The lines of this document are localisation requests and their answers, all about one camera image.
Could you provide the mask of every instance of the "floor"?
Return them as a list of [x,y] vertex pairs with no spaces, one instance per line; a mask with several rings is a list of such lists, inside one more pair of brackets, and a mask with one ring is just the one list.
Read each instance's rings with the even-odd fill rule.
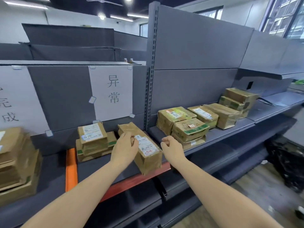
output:
[[[286,187],[273,165],[259,165],[231,185],[249,197],[275,218],[284,228],[303,228],[294,209],[304,207],[304,193],[296,194]],[[173,228],[219,228],[206,209],[201,206]]]

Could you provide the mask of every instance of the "ceiling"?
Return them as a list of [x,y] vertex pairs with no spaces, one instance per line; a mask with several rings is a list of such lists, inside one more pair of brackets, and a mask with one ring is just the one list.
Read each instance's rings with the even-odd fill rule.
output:
[[86,0],[50,0],[51,3],[44,2],[44,5],[54,7],[56,9],[79,12],[83,14],[98,15],[105,14],[106,17],[116,15],[119,17],[127,17],[127,13],[148,15],[149,3],[159,1],[162,5],[176,7],[194,0],[132,0],[128,3],[125,0],[106,0],[114,3],[122,4],[117,6],[110,3],[100,3],[97,1],[87,2]]

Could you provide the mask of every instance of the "forearm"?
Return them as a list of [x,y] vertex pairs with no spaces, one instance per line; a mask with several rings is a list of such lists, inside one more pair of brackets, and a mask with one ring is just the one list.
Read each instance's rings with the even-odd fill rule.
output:
[[111,162],[44,207],[22,228],[82,228],[112,182],[123,170]]
[[176,167],[221,228],[281,228],[257,204],[188,160]]

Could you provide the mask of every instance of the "hand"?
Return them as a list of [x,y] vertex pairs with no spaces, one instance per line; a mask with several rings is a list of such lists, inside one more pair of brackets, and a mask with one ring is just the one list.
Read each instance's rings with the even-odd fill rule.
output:
[[115,144],[110,162],[123,171],[134,160],[138,152],[138,140],[130,132],[123,133]]
[[181,162],[187,160],[183,146],[172,136],[168,136],[162,139],[161,148],[163,150],[165,158],[175,168],[177,168]]

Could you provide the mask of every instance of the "ceiling fan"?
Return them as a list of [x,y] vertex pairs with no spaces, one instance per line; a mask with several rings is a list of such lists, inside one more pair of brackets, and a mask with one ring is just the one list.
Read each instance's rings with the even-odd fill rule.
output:
[[87,1],[99,1],[99,2],[101,2],[101,3],[110,3],[110,4],[113,4],[113,5],[123,6],[123,5],[121,5],[121,4],[117,4],[117,3],[110,2],[110,1],[105,1],[105,0],[87,0]]

